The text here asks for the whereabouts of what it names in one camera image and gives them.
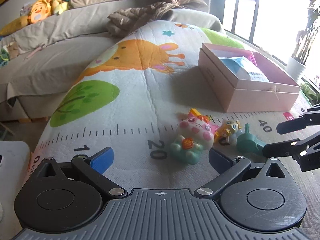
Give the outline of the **teal toy piece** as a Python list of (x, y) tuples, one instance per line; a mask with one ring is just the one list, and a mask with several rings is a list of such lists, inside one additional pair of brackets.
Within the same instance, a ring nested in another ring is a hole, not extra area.
[(236, 140), (236, 148), (240, 153), (254, 153), (263, 156), (263, 148), (266, 143), (259, 140), (250, 132), (250, 124), (245, 124), (245, 131)]

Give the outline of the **small yellow haired figurine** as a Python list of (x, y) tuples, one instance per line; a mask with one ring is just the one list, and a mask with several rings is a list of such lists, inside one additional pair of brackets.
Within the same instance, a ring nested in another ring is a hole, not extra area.
[(214, 133), (214, 143), (223, 146), (230, 145), (241, 131), (239, 120), (223, 120), (221, 126)]

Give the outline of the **pink cat figurine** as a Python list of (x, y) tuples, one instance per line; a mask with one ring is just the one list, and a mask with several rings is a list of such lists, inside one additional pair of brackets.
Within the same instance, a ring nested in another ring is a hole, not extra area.
[(192, 108), (178, 125), (177, 137), (170, 144), (171, 156), (185, 164), (197, 164), (202, 152), (212, 148), (217, 129), (210, 116)]

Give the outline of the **pink toy net racket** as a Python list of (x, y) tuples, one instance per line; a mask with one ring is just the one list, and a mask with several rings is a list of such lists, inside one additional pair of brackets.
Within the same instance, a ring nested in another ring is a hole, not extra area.
[(255, 60), (255, 57), (254, 57), (254, 54), (252, 51), (247, 51), (246, 52), (246, 58), (251, 62), (253, 63), (256, 67), (258, 66), (257, 63), (256, 63), (256, 60)]

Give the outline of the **pink cardboard box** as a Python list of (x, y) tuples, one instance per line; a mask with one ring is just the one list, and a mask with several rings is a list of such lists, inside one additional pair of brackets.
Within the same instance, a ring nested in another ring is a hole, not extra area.
[(257, 67), (270, 82), (238, 79), (220, 57), (246, 57), (250, 50), (204, 43), (198, 65), (226, 113), (288, 111), (298, 98), (300, 86), (284, 70), (256, 51)]

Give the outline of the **colourful giraffe play mat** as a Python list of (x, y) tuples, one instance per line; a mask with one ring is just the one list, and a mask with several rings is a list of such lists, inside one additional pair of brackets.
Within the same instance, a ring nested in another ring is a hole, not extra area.
[(226, 113), (217, 100), (225, 95), (226, 85), (213, 90), (209, 84), (213, 73), (199, 68), (205, 43), (209, 38), (199, 27), (155, 21), (107, 48), (54, 108), (29, 173), (45, 157), (65, 162), (77, 154), (93, 155), (111, 147), (114, 161), (105, 176), (125, 189), (194, 190), (217, 175), (208, 152), (195, 165), (183, 164), (169, 152), (178, 124), (192, 108), (210, 116), (217, 126), (228, 120), (248, 123), (266, 143), (303, 139), (317, 132), (309, 127), (278, 134), (276, 126), (285, 120), (285, 111), (237, 107)]

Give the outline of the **beige sofa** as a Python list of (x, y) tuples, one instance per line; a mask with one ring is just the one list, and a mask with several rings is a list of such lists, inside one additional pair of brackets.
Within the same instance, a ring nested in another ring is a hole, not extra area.
[(204, 107), (197, 70), (209, 36), (223, 37), (220, 20), (187, 9), (170, 11), (121, 40), (109, 33), (56, 42), (32, 58), (1, 68), (1, 120), (48, 117), (51, 127), (76, 122), (143, 122), (168, 118), (179, 104)]

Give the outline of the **green toy on sofa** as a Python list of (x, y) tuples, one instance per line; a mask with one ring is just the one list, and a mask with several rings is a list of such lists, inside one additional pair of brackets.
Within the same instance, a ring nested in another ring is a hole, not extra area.
[(2, 48), (0, 53), (0, 67), (5, 66), (10, 61), (10, 55), (9, 53)]

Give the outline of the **brown crumpled blanket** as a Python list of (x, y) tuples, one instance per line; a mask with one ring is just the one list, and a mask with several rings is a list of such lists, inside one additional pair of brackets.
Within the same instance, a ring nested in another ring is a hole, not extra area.
[(119, 9), (108, 16), (106, 30), (114, 37), (124, 38), (149, 22), (161, 19), (171, 9), (195, 9), (207, 12), (204, 0), (163, 0), (146, 7)]

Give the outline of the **yellow plush duck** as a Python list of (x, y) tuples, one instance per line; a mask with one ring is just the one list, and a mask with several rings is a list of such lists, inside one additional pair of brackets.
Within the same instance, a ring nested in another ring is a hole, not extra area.
[(68, 3), (63, 0), (47, 0), (51, 6), (52, 15), (61, 15), (68, 9)]

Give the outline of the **orange plush toy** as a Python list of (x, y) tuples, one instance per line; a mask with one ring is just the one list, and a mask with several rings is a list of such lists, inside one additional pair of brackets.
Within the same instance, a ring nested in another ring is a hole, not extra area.
[(29, 15), (21, 16), (1, 29), (1, 36), (8, 36), (27, 25), (40, 22), (51, 16), (51, 5), (47, 0), (38, 0), (33, 4)]

